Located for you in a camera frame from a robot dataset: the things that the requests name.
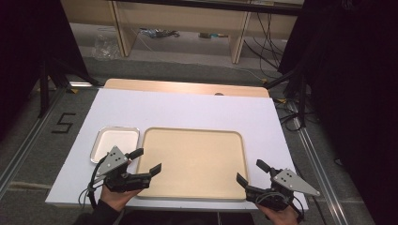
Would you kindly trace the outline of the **black curtain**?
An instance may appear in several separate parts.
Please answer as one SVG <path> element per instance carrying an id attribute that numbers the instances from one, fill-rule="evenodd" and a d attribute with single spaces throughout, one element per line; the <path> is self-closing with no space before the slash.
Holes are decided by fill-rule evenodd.
<path id="1" fill-rule="evenodd" d="M 15 122 L 40 73 L 58 86 L 88 75 L 61 0 L 0 0 L 0 139 Z"/>
<path id="2" fill-rule="evenodd" d="M 281 72 L 310 54 L 323 127 L 375 225 L 398 225 L 398 0 L 304 0 Z"/>

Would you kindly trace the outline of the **black tripod stand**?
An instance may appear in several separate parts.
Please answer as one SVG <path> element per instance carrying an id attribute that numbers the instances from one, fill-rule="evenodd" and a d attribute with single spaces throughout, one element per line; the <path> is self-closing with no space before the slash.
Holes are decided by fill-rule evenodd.
<path id="1" fill-rule="evenodd" d="M 71 87 L 67 78 L 68 74 L 76 75 L 95 87 L 103 86 L 102 82 L 99 82 L 88 74 L 85 65 L 77 67 L 54 56 L 44 56 L 39 62 L 39 118 L 43 117 L 50 108 L 49 81 L 52 81 L 56 88 Z"/>
<path id="2" fill-rule="evenodd" d="M 284 88 L 283 94 L 287 98 L 298 98 L 298 110 L 293 113 L 292 118 L 297 118 L 299 121 L 298 128 L 305 128 L 305 99 L 306 99 L 306 79 L 303 75 L 303 72 L 294 68 L 289 72 L 282 75 L 280 78 L 272 82 L 266 82 L 263 87 L 267 90 L 283 83 L 287 82 L 286 87 Z"/>

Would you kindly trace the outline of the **person's right hand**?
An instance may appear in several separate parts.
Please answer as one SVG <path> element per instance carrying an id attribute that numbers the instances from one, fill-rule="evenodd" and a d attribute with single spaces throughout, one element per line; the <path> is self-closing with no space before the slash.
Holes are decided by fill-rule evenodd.
<path id="1" fill-rule="evenodd" d="M 273 225 L 299 225 L 298 213 L 291 206 L 287 206 L 283 211 L 274 211 L 259 204 L 256 207 L 269 218 Z"/>

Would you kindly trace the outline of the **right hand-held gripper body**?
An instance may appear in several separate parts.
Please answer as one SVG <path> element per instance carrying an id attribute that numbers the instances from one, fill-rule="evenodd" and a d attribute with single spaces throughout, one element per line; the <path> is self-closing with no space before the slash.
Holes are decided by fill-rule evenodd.
<path id="1" fill-rule="evenodd" d="M 264 169 L 270 175 L 270 188 L 253 187 L 245 182 L 246 200 L 274 211 L 283 211 L 293 206 L 294 193 L 319 196 L 320 192 L 289 169 Z"/>

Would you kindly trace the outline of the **wooden table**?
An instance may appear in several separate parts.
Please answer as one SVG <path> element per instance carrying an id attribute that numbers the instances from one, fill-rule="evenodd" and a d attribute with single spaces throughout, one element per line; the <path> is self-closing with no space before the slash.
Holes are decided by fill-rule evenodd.
<path id="1" fill-rule="evenodd" d="M 234 96 L 268 98 L 268 90 L 263 87 L 239 86 L 226 84 L 196 82 L 164 82 L 128 79 L 109 79 L 105 84 L 108 89 L 122 89 L 150 92 L 167 92 L 182 94 L 200 94 L 212 96 Z"/>

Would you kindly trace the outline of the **aluminium floor rail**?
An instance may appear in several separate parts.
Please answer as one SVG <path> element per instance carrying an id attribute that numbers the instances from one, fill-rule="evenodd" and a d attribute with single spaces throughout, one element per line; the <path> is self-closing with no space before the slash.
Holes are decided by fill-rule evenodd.
<path id="1" fill-rule="evenodd" d="M 11 181 L 14 179 L 18 170 L 22 167 L 24 161 L 27 159 L 29 152 L 38 140 L 39 135 L 47 125 L 54 108 L 65 95 L 65 93 L 65 88 L 58 88 L 54 91 L 49 108 L 45 112 L 41 112 L 39 114 L 39 117 L 35 120 L 35 123 L 24 136 L 23 141 L 18 146 L 18 149 L 15 151 L 12 158 L 9 160 L 6 168 L 0 172 L 0 198 L 7 191 Z"/>
<path id="2" fill-rule="evenodd" d="M 315 151 L 314 144 L 310 138 L 307 128 L 304 126 L 304 120 L 301 117 L 297 116 L 294 119 L 294 124 L 296 129 L 298 130 L 298 135 L 300 136 L 306 155 L 314 170 L 315 177 L 319 183 L 320 189 L 335 224 L 349 225 L 344 209 L 339 202 L 336 192 L 334 191 L 331 182 L 324 170 L 324 167 L 319 159 L 319 156 Z"/>

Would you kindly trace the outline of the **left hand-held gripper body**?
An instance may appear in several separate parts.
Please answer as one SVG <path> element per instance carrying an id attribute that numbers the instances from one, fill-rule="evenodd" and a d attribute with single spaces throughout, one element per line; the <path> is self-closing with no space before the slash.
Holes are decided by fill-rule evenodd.
<path id="1" fill-rule="evenodd" d="M 95 169 L 95 183 L 102 181 L 112 192 L 126 192 L 149 188 L 152 175 L 147 173 L 131 174 L 127 172 L 130 160 L 126 154 L 114 146 L 102 158 Z"/>

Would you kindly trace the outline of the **small metal tray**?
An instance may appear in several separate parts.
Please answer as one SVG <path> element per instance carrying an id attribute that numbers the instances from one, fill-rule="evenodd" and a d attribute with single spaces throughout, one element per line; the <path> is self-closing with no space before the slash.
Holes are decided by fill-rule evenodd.
<path id="1" fill-rule="evenodd" d="M 137 148 L 140 131 L 136 127 L 103 127 L 93 144 L 90 160 L 98 163 L 114 146 L 122 153 L 130 153 Z"/>

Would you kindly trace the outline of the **light wooden desk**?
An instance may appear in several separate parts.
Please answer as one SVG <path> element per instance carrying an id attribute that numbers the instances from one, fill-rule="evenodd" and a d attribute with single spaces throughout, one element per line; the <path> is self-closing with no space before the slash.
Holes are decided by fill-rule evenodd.
<path id="1" fill-rule="evenodd" d="M 120 52 L 125 57 L 130 55 L 138 30 L 152 28 L 225 34 L 229 37 L 234 64 L 239 61 L 245 37 L 258 38 L 268 27 L 272 38 L 288 39 L 297 19 L 274 12 L 254 13 L 109 0 L 61 0 L 61 4 L 71 23 L 113 26 Z"/>

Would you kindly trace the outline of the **person's left hand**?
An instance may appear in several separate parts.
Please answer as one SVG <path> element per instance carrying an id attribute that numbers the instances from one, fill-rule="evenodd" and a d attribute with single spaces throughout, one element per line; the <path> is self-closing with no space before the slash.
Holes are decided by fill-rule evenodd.
<path id="1" fill-rule="evenodd" d="M 106 186 L 102 187 L 100 199 L 112 207 L 115 211 L 121 212 L 127 203 L 141 192 L 141 189 L 126 191 L 126 192 L 112 192 Z"/>

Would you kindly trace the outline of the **clear plastic bag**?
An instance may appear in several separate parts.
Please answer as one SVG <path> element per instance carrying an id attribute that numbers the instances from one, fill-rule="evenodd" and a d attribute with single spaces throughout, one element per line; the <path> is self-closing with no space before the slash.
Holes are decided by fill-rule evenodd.
<path id="1" fill-rule="evenodd" d="M 114 28 L 101 27 L 97 30 L 92 55 L 99 61 L 111 61 L 121 57 Z"/>

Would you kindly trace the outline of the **white table board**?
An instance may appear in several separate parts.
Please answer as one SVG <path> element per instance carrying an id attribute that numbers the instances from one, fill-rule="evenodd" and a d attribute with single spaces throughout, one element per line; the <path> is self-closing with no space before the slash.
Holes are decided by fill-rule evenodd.
<path id="1" fill-rule="evenodd" d="M 141 92 L 103 88 L 98 91 L 74 145 L 45 200 L 56 206 L 78 206 L 94 170 L 90 152 L 104 127 L 200 128 L 233 130 L 244 142 L 250 184 L 267 188 L 269 175 L 256 165 L 293 169 L 273 101 L 268 97 Z"/>

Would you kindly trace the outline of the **large beige tray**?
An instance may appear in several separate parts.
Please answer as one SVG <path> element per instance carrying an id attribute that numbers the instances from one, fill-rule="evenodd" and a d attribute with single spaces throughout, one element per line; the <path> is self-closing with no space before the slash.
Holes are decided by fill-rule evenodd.
<path id="1" fill-rule="evenodd" d="M 241 202 L 244 188 L 236 181 L 247 177 L 243 140 L 225 130 L 152 127 L 145 132 L 144 154 L 137 172 L 155 165 L 161 172 L 139 196 L 153 200 Z"/>

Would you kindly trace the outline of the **blue grey bundle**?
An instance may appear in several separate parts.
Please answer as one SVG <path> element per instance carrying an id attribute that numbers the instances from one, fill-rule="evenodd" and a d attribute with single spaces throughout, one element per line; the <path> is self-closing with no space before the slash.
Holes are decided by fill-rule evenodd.
<path id="1" fill-rule="evenodd" d="M 167 37 L 175 37 L 178 38 L 180 36 L 178 31 L 174 30 L 162 30 L 162 29 L 147 29 L 141 28 L 140 33 L 142 35 L 148 36 L 150 38 L 167 38 Z"/>

